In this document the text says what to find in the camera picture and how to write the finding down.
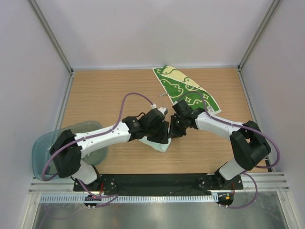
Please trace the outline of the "light mint green towel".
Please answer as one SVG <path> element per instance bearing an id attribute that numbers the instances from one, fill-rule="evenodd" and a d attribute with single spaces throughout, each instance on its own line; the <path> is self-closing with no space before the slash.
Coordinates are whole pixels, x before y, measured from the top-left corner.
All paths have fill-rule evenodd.
<path id="1" fill-rule="evenodd" d="M 156 143 L 156 142 L 149 141 L 147 139 L 147 137 L 139 139 L 139 141 L 148 145 L 148 146 L 150 146 L 150 147 L 152 147 L 153 149 L 155 149 L 159 152 L 165 153 L 167 151 L 167 149 L 169 148 L 169 145 L 171 143 L 171 138 L 168 139 L 168 143 L 166 143 L 166 144 L 161 144 L 161 143 Z"/>

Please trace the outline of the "green frog pattern towel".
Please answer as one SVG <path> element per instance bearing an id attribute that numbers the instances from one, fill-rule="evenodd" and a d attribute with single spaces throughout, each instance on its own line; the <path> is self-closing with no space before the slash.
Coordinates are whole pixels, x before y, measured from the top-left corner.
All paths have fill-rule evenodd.
<path id="1" fill-rule="evenodd" d="M 181 98 L 192 109 L 206 107 L 213 115 L 222 111 L 205 89 L 175 67 L 165 65 L 162 68 L 153 68 L 153 72 L 173 104 Z"/>

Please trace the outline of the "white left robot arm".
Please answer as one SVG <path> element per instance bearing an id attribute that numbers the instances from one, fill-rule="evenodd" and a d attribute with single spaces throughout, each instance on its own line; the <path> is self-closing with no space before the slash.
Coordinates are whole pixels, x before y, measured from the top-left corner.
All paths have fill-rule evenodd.
<path id="1" fill-rule="evenodd" d="M 97 190 L 101 179 L 93 165 L 83 159 L 102 148 L 147 139 L 152 143 L 165 145 L 168 140 L 169 123 L 164 116 L 140 119 L 128 116 L 113 126 L 86 133 L 74 134 L 70 129 L 63 131 L 50 149 L 51 160 L 60 178 L 73 177 L 84 183 L 91 191 Z"/>

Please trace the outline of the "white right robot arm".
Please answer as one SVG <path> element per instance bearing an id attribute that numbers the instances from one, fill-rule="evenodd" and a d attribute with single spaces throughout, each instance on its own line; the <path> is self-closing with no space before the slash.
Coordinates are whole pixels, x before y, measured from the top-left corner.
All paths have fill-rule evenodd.
<path id="1" fill-rule="evenodd" d="M 245 124 L 232 122 L 208 115 L 205 111 L 174 114 L 171 116 L 169 137 L 182 137 L 188 128 L 214 133 L 231 143 L 233 158 L 214 173 L 214 182 L 221 189 L 231 185 L 232 179 L 241 173 L 252 170 L 271 152 L 266 137 L 253 121 Z"/>

